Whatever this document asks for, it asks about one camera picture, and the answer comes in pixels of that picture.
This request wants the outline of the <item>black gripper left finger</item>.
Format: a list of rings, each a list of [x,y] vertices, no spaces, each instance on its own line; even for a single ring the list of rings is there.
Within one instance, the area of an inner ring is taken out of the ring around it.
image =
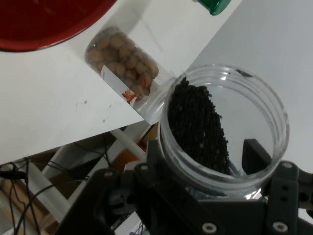
[[[60,235],[113,235],[120,218],[136,212],[152,235],[218,235],[221,224],[184,188],[160,173],[159,148],[147,162],[120,173],[93,173],[58,227]]]

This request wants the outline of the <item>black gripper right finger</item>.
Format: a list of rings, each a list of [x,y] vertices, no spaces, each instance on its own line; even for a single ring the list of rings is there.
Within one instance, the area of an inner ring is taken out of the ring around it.
[[[266,235],[311,235],[311,223],[299,218],[298,210],[313,214],[313,175],[292,162],[275,162],[256,139],[244,140],[244,172],[259,173],[274,167],[269,181],[262,186],[267,196],[263,226]]]

